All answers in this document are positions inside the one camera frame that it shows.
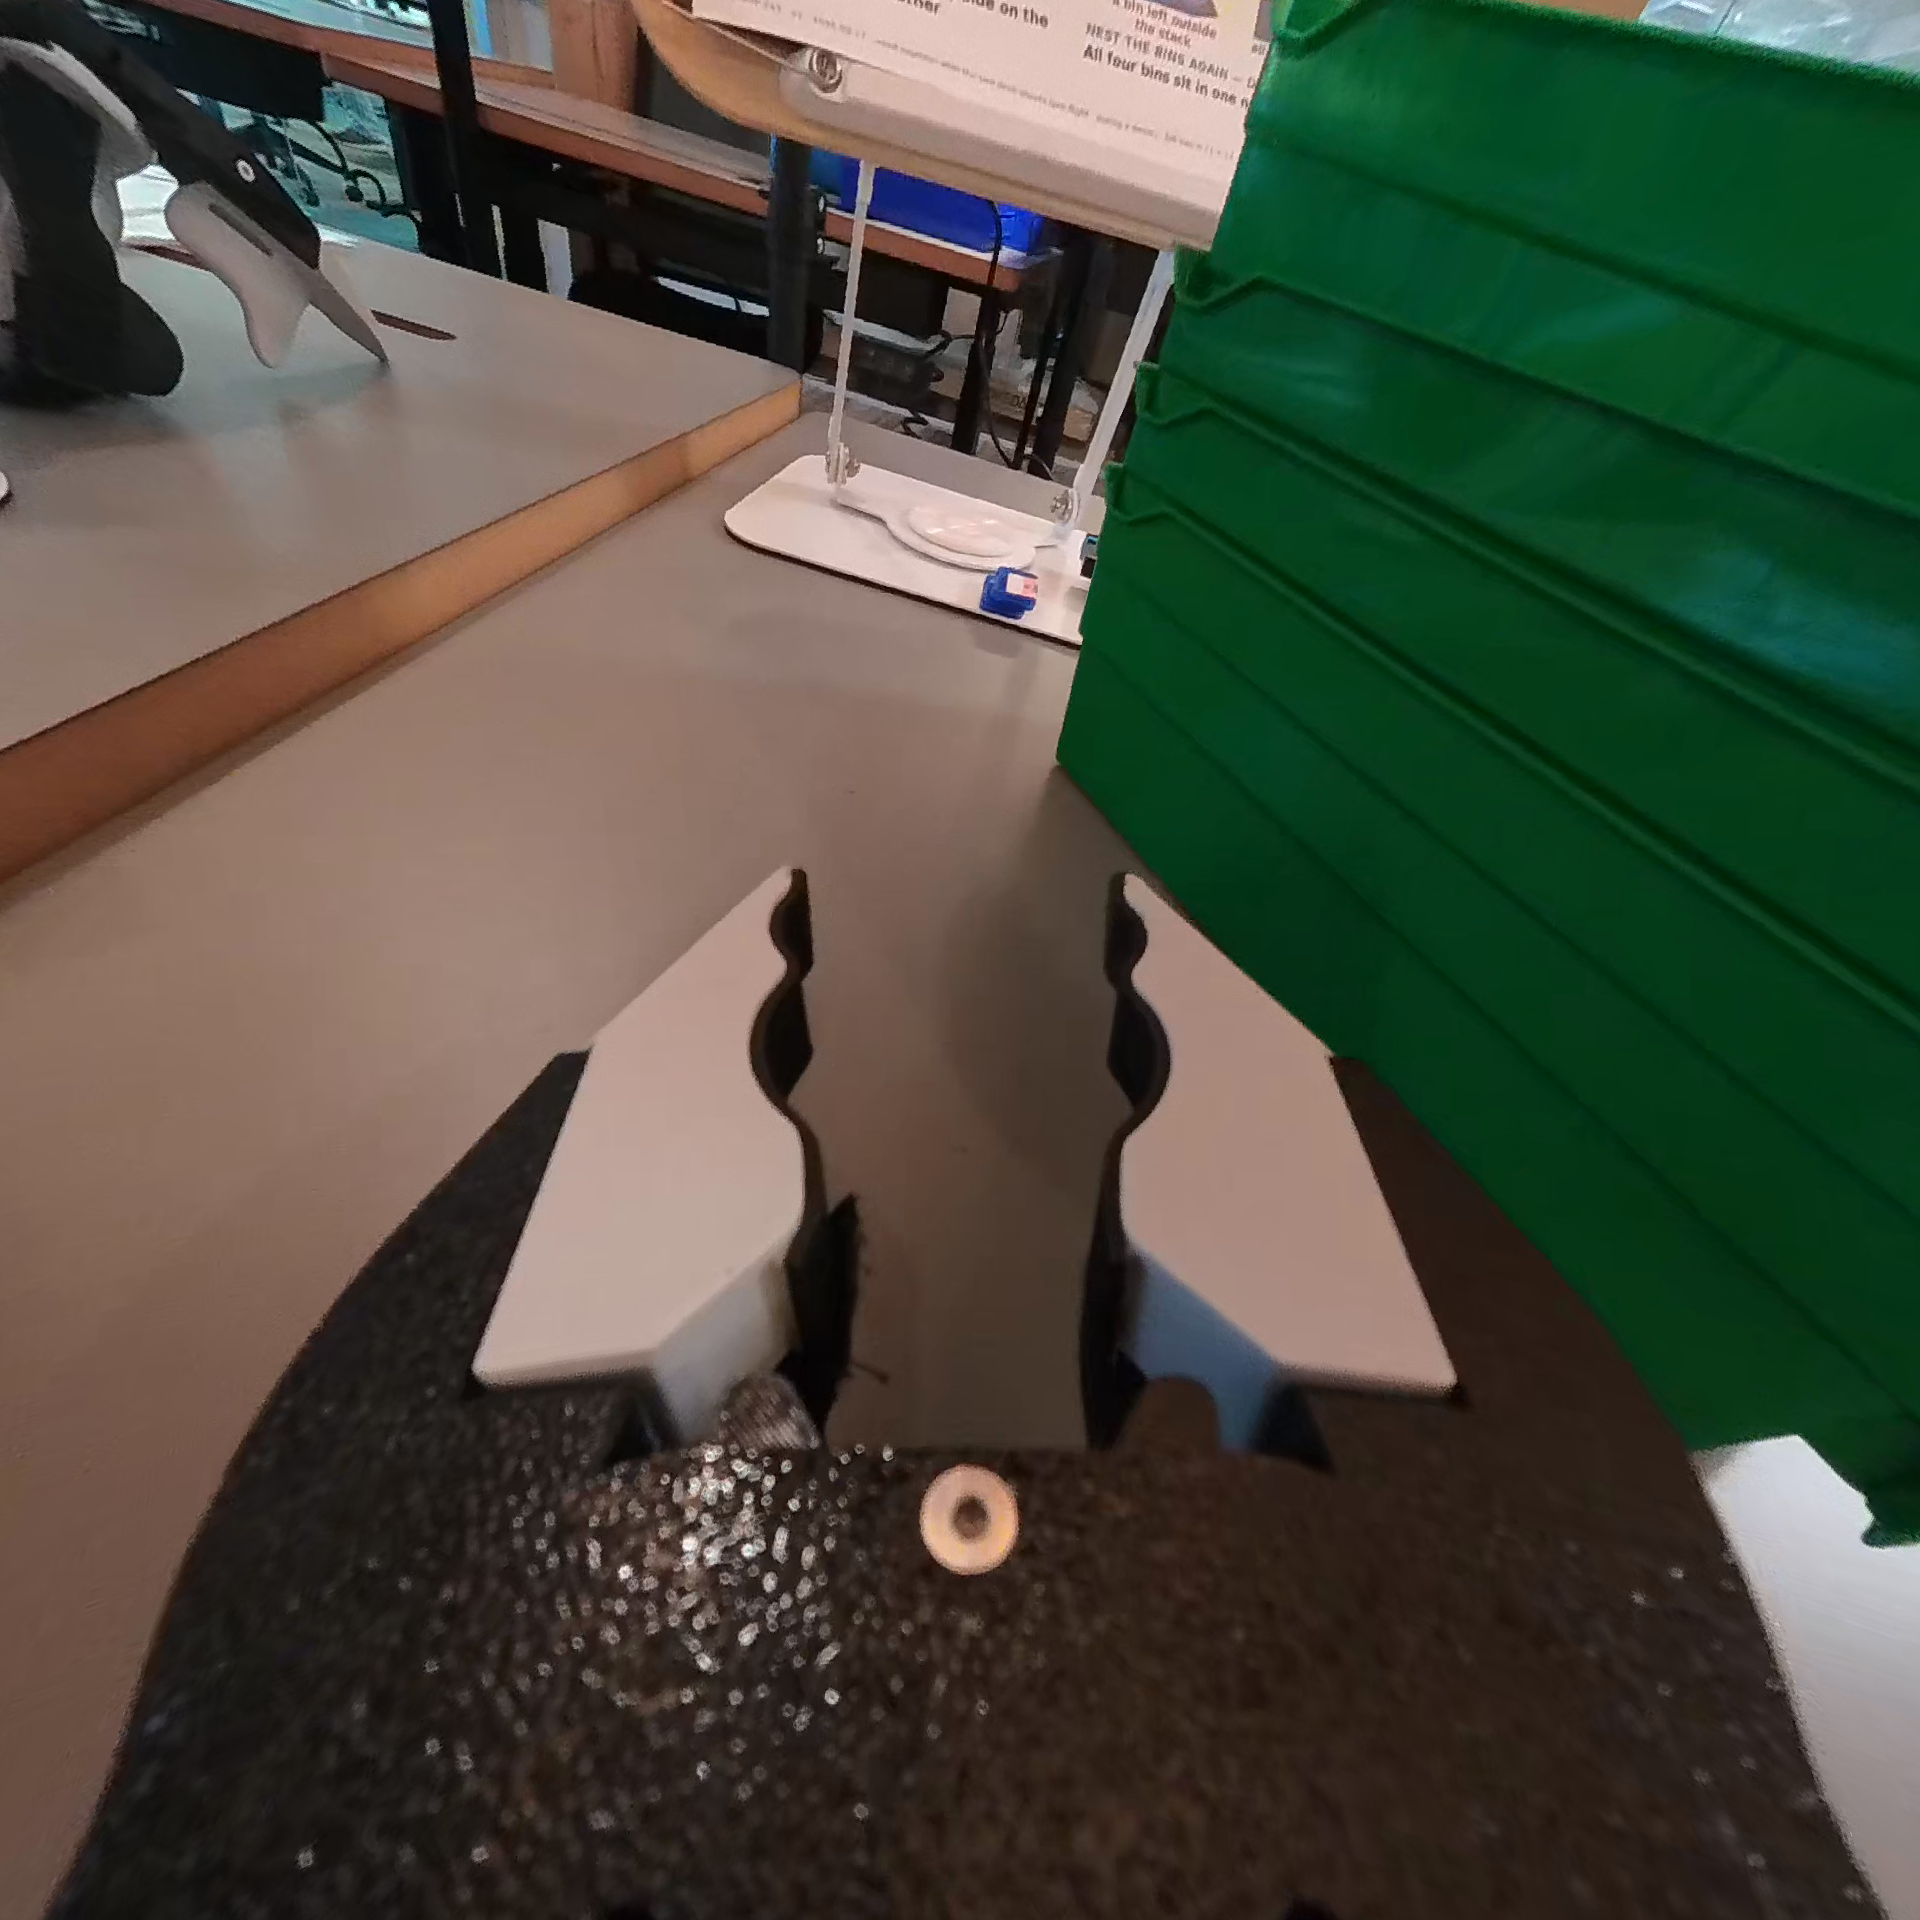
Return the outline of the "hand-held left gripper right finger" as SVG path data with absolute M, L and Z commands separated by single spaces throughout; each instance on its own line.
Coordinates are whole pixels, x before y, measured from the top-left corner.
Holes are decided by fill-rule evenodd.
M 1140 873 L 1107 882 L 1107 1076 L 1079 1278 L 1079 1421 L 1119 1450 L 1163 1380 L 1234 1453 L 1325 1453 L 1311 1389 L 1447 1406 L 1456 1370 L 1332 1049 Z

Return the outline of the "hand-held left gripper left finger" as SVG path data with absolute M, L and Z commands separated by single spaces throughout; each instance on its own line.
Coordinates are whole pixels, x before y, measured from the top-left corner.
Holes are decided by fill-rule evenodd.
M 589 1046 L 479 1333 L 486 1389 L 632 1380 L 662 1442 L 779 1377 L 826 1436 L 852 1359 L 855 1217 L 792 1111 L 813 891 L 779 868 Z

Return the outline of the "stack of blue bins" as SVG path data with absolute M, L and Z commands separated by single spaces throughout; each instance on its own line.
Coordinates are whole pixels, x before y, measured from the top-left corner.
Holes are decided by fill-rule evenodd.
M 806 178 L 847 220 L 855 205 L 855 176 L 861 161 L 813 147 Z M 1046 245 L 1046 215 L 882 168 L 873 170 L 865 225 L 979 255 L 1038 255 Z

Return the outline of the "white round disc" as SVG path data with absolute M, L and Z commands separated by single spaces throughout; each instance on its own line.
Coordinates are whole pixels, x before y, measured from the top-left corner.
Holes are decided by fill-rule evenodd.
M 1028 571 L 1038 556 L 1038 539 L 1028 520 L 1005 520 L 990 511 L 958 511 L 944 503 L 911 503 L 900 517 L 900 539 L 944 559 L 963 571 Z

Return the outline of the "grey side table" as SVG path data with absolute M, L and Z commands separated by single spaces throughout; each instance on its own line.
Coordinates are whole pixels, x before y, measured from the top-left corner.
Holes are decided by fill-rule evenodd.
M 179 253 L 156 399 L 4 403 L 0 873 L 347 693 L 783 429 L 754 355 L 390 245 L 341 255 L 390 362 L 302 325 L 284 368 Z

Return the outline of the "wooden workbench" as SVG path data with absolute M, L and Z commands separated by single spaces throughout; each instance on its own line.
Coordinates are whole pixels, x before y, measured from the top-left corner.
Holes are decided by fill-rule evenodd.
M 568 301 L 771 355 L 778 285 L 801 296 L 801 346 L 817 360 L 826 318 L 843 309 L 852 220 L 801 176 L 783 195 L 792 147 L 766 156 L 711 142 L 557 91 L 475 83 L 486 182 L 503 225 L 503 265 L 528 265 L 534 225 L 591 242 Z M 1023 277 L 1048 255 L 979 255 L 898 231 L 865 231 L 855 318 L 908 337 L 908 399 L 935 397 L 935 360 L 955 340 L 944 309 L 972 290 L 972 346 L 949 403 L 949 444 L 990 440 L 997 337 L 1020 314 Z

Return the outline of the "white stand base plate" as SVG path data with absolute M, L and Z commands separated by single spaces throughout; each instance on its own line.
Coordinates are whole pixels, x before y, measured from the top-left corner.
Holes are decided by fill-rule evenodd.
M 1151 259 L 1151 273 L 1144 285 L 1140 314 L 1126 334 L 1126 348 L 1119 360 L 1119 383 L 1107 387 L 1107 399 L 1097 408 L 1084 461 L 1075 467 L 1071 483 L 1053 494 L 1048 517 L 1023 517 L 1010 509 L 997 509 L 972 494 L 949 494 L 944 483 L 865 467 L 847 444 L 847 383 L 852 383 L 852 318 L 855 318 L 855 290 L 861 290 L 861 259 L 865 259 L 865 205 L 873 187 L 873 161 L 861 161 L 855 176 L 855 205 L 852 205 L 852 253 L 847 253 L 847 290 L 838 314 L 838 360 L 833 360 L 833 390 L 828 390 L 828 444 L 826 452 L 797 458 L 779 467 L 766 483 L 743 494 L 725 517 L 725 532 L 754 550 L 797 559 L 828 571 L 852 583 L 888 587 L 928 606 L 946 610 L 979 610 L 984 571 L 944 564 L 922 550 L 913 550 L 900 539 L 900 517 L 913 503 L 944 503 L 958 511 L 990 511 L 1005 520 L 1028 520 L 1038 539 L 1033 576 L 1041 581 L 1041 606 L 1028 619 L 990 619 L 1002 628 L 1023 628 L 1046 641 L 1060 641 L 1066 649 L 1079 645 L 1079 617 L 1084 593 L 1071 587 L 1066 571 L 1066 545 L 1075 532 L 1089 532 L 1089 503 L 1096 483 L 1103 479 L 1126 399 L 1136 390 L 1136 374 L 1144 362 L 1144 348 L 1151 340 L 1151 327 L 1170 296 L 1173 253 L 1163 253 Z

